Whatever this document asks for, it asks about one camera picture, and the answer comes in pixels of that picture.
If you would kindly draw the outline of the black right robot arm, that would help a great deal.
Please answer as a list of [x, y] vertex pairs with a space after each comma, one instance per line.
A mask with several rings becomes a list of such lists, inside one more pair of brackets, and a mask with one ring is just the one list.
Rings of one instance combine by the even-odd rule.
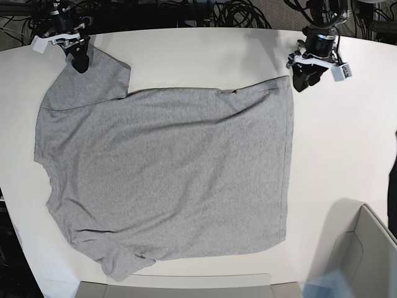
[[85, 73], [91, 35], [173, 27], [271, 29], [252, 1], [40, 1], [32, 15], [32, 43], [49, 37]]

